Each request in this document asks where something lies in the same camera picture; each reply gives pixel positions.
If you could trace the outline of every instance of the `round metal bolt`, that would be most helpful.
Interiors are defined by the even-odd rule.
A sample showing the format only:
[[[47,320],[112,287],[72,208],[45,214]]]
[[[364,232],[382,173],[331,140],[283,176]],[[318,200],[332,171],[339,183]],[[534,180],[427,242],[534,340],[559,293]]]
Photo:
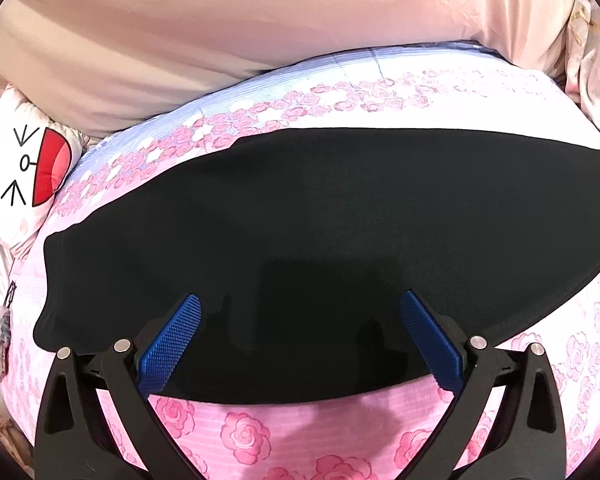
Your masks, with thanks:
[[[131,341],[129,341],[129,339],[118,339],[115,343],[115,345],[113,345],[113,349],[116,352],[126,352],[127,350],[129,350],[131,348]]]
[[[544,354],[544,347],[540,343],[531,343],[531,351],[536,355]]]
[[[67,359],[71,355],[71,349],[68,346],[63,346],[58,350],[56,356],[58,359]]]
[[[481,335],[474,335],[471,339],[469,339],[469,344],[477,350],[487,348],[487,340]]]

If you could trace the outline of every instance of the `blue textured pad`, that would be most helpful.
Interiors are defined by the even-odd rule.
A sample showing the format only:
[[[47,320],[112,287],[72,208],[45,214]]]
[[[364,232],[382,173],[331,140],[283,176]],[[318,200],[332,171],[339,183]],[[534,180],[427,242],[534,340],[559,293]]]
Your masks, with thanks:
[[[200,325],[201,312],[200,300],[189,294],[139,359],[137,383],[144,398],[166,386]]]
[[[462,356],[410,290],[400,298],[400,317],[438,386],[458,394],[464,387]]]

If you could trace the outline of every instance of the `black garment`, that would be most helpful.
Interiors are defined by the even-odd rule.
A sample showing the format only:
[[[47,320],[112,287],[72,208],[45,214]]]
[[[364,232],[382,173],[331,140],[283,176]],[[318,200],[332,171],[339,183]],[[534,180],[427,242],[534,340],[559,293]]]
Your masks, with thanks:
[[[600,272],[600,151],[464,130],[241,139],[45,242],[34,339],[99,351],[199,296],[164,394],[292,402],[427,373],[398,318],[416,288],[493,344]]]

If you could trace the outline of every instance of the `bed sheet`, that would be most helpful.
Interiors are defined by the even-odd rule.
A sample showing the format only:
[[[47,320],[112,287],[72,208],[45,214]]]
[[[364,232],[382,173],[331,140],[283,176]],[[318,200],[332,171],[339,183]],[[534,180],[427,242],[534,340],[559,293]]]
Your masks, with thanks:
[[[466,44],[368,49],[308,60],[103,140],[80,160],[28,259],[12,272],[17,290],[10,372],[1,387],[28,438],[34,438],[54,357],[32,340],[46,297],[45,238],[175,164],[225,149],[238,137],[289,126],[467,128],[600,149],[599,131],[551,79]],[[84,286],[89,283],[85,275]],[[533,341],[547,348],[560,389],[570,472],[600,437],[600,274],[502,346],[523,349]],[[492,395],[461,464],[478,455],[501,395]],[[100,399],[123,456],[141,464],[109,395],[101,392]],[[430,376],[302,405],[220,406],[150,398],[184,453],[206,478],[218,480],[319,480],[345,469],[351,478],[393,479],[450,400]]]

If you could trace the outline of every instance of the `black arrow-shaped eye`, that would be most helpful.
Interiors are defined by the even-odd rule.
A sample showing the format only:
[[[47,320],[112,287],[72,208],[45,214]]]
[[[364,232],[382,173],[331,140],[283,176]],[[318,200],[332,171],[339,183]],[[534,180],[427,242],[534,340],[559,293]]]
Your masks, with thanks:
[[[2,200],[7,195],[7,193],[9,192],[10,189],[11,189],[11,207],[13,207],[13,201],[16,197],[16,191],[18,192],[18,195],[20,196],[20,200],[22,200],[22,205],[27,205],[27,203],[24,200],[24,197],[22,196],[22,192],[20,191],[20,187],[18,186],[18,183],[15,180],[9,184],[9,187],[4,191],[4,193],[0,197],[0,200]]]
[[[35,130],[33,130],[33,131],[32,131],[32,132],[29,134],[29,137],[26,137],[26,135],[27,135],[27,125],[25,124],[25,125],[24,125],[24,130],[22,131],[22,138],[20,138],[20,137],[18,136],[18,132],[17,132],[17,130],[16,130],[15,128],[13,129],[13,133],[16,135],[16,139],[18,140],[18,144],[20,145],[20,147],[22,147],[22,146],[24,146],[24,145],[25,145],[25,143],[26,143],[26,142],[27,142],[27,141],[28,141],[28,140],[29,140],[31,137],[33,137],[33,136],[36,134],[36,132],[37,132],[39,129],[40,129],[40,128],[36,128]]]

